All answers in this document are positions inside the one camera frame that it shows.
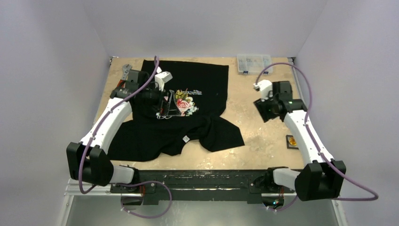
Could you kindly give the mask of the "black floral print t-shirt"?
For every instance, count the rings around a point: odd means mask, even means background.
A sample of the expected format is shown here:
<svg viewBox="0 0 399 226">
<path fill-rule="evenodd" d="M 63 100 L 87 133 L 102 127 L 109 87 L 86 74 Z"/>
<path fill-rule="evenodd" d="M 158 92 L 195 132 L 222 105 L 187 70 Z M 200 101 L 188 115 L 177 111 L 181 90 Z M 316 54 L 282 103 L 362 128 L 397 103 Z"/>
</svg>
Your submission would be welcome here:
<svg viewBox="0 0 399 226">
<path fill-rule="evenodd" d="M 183 61 L 160 61 L 159 66 L 172 74 L 165 89 L 174 92 L 180 114 L 158 119 L 148 105 L 134 105 L 132 120 L 122 123 L 110 144 L 111 160 L 174 156 L 191 140 L 210 152 L 244 145 L 240 129 L 221 117 L 228 97 L 228 66 Z"/>
</svg>

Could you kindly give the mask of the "orange yellow round brooch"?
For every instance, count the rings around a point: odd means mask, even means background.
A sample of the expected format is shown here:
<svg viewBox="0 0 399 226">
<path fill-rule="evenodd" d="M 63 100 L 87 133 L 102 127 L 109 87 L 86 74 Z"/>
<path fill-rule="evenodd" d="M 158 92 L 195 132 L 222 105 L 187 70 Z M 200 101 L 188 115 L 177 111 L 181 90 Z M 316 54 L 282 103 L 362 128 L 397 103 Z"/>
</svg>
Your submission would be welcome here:
<svg viewBox="0 0 399 226">
<path fill-rule="evenodd" d="M 288 139 L 288 142 L 289 142 L 290 146 L 292 146 L 292 147 L 296 147 L 297 146 L 297 143 L 296 143 L 294 137 L 290 137 Z"/>
</svg>

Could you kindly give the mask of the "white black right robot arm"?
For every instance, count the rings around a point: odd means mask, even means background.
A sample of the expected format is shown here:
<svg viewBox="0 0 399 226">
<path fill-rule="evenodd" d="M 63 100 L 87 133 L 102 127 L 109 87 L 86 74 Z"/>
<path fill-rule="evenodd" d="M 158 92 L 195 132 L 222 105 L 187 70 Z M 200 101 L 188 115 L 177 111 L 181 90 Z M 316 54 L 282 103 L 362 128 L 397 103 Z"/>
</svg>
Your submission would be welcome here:
<svg viewBox="0 0 399 226">
<path fill-rule="evenodd" d="M 302 99 L 293 97 L 288 81 L 262 80 L 253 84 L 261 97 L 254 101 L 264 122 L 279 118 L 290 130 L 301 152 L 304 168 L 295 171 L 288 167 L 268 168 L 265 188 L 271 192 L 282 186 L 294 190 L 301 201 L 334 199 L 340 194 L 346 166 L 336 161 L 323 147 L 307 115 Z"/>
</svg>

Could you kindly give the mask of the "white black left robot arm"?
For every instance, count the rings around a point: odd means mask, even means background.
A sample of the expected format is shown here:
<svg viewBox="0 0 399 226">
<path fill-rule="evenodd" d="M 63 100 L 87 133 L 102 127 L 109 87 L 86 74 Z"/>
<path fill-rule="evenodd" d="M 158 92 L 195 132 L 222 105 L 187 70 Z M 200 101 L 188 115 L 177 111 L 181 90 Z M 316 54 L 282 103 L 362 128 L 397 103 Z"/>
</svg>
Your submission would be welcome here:
<svg viewBox="0 0 399 226">
<path fill-rule="evenodd" d="M 125 69 L 123 78 L 111 92 L 107 106 L 92 129 L 77 143 L 71 142 L 66 148 L 69 171 L 72 179 L 78 181 L 82 193 L 84 183 L 92 186 L 122 184 L 128 192 L 140 188 L 140 179 L 135 177 L 135 169 L 115 166 L 108 151 L 112 140 L 124 120 L 131 114 L 132 105 L 149 106 L 156 118 L 165 119 L 178 116 L 179 111 L 172 90 L 165 85 L 172 74 L 157 68 L 149 75 L 144 71 Z"/>
</svg>

